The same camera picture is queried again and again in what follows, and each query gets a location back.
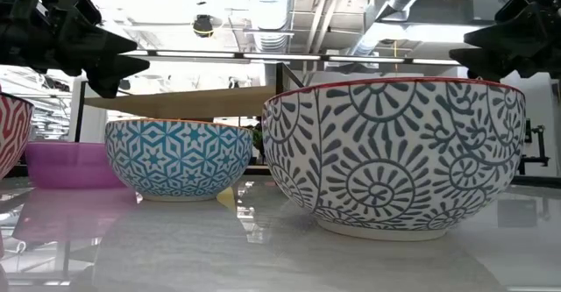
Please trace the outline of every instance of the cardboard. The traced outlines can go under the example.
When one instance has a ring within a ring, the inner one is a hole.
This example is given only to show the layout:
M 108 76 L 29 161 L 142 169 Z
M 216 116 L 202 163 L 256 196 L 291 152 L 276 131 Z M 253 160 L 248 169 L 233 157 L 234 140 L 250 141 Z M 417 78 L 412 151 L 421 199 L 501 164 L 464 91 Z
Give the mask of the cardboard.
M 85 98 L 84 103 L 146 118 L 214 118 L 260 116 L 263 103 L 276 94 L 274 86 Z

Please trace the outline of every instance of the white bowl with gray pattern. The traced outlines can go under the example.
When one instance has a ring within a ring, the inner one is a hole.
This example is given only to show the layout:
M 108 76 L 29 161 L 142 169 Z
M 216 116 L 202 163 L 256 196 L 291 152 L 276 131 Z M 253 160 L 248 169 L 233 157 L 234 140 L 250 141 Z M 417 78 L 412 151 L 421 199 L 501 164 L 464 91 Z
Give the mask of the white bowl with gray pattern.
M 325 229 L 368 239 L 443 236 L 512 181 L 523 93 L 455 78 L 324 84 L 265 103 L 266 161 Z

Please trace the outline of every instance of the table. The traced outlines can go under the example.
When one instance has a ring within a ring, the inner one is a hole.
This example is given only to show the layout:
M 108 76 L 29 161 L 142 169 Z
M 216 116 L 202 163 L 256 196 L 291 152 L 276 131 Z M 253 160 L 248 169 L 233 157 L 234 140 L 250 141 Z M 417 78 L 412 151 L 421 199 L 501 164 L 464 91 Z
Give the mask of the table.
M 441 239 L 320 228 L 270 176 L 216 201 L 0 182 L 0 291 L 561 291 L 561 190 L 511 186 Z

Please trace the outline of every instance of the pink plastic bowl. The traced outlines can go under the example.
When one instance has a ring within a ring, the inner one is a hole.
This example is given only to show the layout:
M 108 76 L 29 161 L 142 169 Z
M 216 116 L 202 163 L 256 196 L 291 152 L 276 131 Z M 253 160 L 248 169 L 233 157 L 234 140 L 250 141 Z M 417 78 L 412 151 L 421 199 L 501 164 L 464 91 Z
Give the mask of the pink plastic bowl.
M 103 143 L 29 142 L 25 160 L 37 188 L 126 188 L 113 174 Z

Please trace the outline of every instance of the red rim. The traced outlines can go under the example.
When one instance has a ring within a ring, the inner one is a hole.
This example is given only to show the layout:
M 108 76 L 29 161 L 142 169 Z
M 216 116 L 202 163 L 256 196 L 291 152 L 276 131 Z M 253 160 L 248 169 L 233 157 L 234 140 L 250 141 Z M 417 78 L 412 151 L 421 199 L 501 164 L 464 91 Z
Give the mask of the red rim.
M 283 92 L 282 94 L 272 96 L 267 101 L 265 101 L 265 103 L 268 103 L 274 99 L 283 96 L 288 96 L 299 92 L 311 91 L 313 89 L 334 88 L 334 87 L 353 86 L 353 85 L 361 85 L 361 84 L 373 84 L 373 83 L 381 83 L 381 82 L 461 82 L 461 83 L 478 84 L 478 85 L 500 87 L 504 89 L 511 89 L 513 91 L 519 92 L 524 97 L 524 100 L 526 99 L 524 93 L 522 93 L 518 88 L 501 84 L 498 82 L 472 80 L 467 78 L 454 78 L 454 77 L 389 77 L 389 78 L 373 78 L 373 79 L 348 81 L 348 82 L 331 82 L 331 83 L 325 83 L 316 86 L 308 86 L 300 89 L 289 90 L 287 92 Z
M 46 142 L 46 141 L 31 141 L 28 142 L 27 145 L 57 145 L 57 146 L 77 146 L 77 145 L 87 145 L 87 146 L 104 146 L 104 143 L 92 143 L 92 142 L 65 142 L 65 141 L 58 141 L 58 142 Z
M 116 123 L 116 122 L 132 122 L 132 121 L 142 121 L 142 122 L 147 122 L 147 121 L 151 121 L 151 122 L 183 122 L 183 123 L 196 123 L 196 124 L 202 124 L 202 125 L 217 125 L 217 126 L 224 126 L 224 127 L 233 127 L 236 129 L 242 129 L 242 130 L 247 130 L 250 131 L 251 129 L 248 128 L 244 128 L 243 126 L 237 126 L 237 125 L 225 125 L 225 124 L 221 124 L 218 122 L 206 122 L 206 121 L 193 121 L 193 120 L 180 120 L 180 119 L 164 119 L 164 118 L 138 118 L 138 119 L 127 119 L 127 120 L 113 120 L 113 121 L 109 121 L 109 123 Z
M 24 102 L 24 103 L 29 104 L 29 105 L 32 106 L 33 108 L 35 107 L 35 106 L 33 105 L 33 103 L 28 102 L 28 101 L 25 100 L 24 98 L 20 98 L 20 97 L 14 96 L 14 95 L 6 94 L 6 93 L 3 93 L 3 92 L 1 92 L 1 91 L 0 91 L 0 96 L 5 96 L 5 97 L 8 97 L 8 98 L 10 98 L 10 99 L 19 100 L 19 101 L 21 101 L 21 102 Z

